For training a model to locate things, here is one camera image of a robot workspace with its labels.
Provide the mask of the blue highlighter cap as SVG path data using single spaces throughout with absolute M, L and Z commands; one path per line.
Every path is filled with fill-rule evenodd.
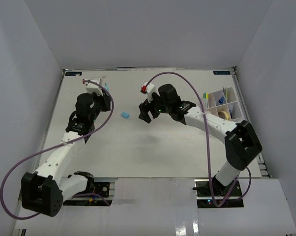
M 128 119 L 130 117 L 129 113 L 127 113 L 127 112 L 122 112 L 121 116 L 126 119 Z

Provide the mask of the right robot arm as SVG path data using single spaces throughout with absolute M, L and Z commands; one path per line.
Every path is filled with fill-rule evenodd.
M 151 123 L 161 113 L 184 125 L 208 132 L 225 145 L 226 162 L 213 177 L 213 191 L 218 196 L 226 195 L 232 181 L 262 152 L 262 145 L 252 124 L 246 120 L 236 123 L 202 112 L 190 101 L 182 101 L 171 84 L 156 89 L 144 83 L 141 93 L 147 95 L 139 105 L 139 119 Z

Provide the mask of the masking tape roll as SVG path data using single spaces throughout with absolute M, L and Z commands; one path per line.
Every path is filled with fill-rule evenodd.
M 218 116 L 219 116 L 221 119 L 224 119 L 224 120 L 230 120 L 230 115 L 229 115 L 226 111 L 224 111 L 224 110 L 219 111 L 219 112 L 218 112 Z

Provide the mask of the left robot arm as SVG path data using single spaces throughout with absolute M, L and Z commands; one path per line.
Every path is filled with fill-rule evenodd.
M 95 130 L 98 115 L 110 109 L 111 98 L 104 89 L 91 89 L 77 97 L 60 147 L 33 173 L 25 173 L 21 179 L 23 208 L 54 217 L 67 199 L 76 194 L 90 196 L 94 192 L 92 174 L 77 171 L 65 180 L 62 176 Z

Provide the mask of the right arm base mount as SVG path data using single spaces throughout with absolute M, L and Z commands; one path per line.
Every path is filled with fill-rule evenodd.
M 217 204 L 220 204 L 222 202 L 225 195 L 227 195 L 227 192 L 230 187 L 231 184 L 229 184 L 226 189 L 221 190 L 213 186 L 214 198 Z M 199 209 L 216 208 L 216 206 L 213 204 L 208 180 L 196 181 L 193 190 L 196 191 L 197 207 Z M 233 187 L 231 193 L 229 194 L 228 198 L 221 206 L 221 208 L 243 208 L 243 199 L 239 199 L 241 196 L 242 190 L 239 181 L 237 180 L 235 186 Z

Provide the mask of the blue gel pen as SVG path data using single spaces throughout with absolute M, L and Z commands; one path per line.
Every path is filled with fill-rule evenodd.
M 233 108 L 234 108 L 234 105 L 233 104 L 229 104 L 228 105 L 228 109 L 229 109 L 229 113 L 230 113 L 230 118 L 231 119 L 233 118 Z

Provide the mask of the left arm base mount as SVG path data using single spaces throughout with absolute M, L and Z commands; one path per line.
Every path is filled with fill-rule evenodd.
M 73 197 L 80 194 L 98 194 L 104 198 L 110 195 L 110 183 L 107 181 L 96 181 L 88 183 L 85 190 L 73 194 Z

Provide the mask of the small blue spray bottle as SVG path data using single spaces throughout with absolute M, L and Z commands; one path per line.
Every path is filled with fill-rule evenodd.
M 217 106 L 224 104 L 225 97 L 220 97 L 219 100 L 217 101 Z

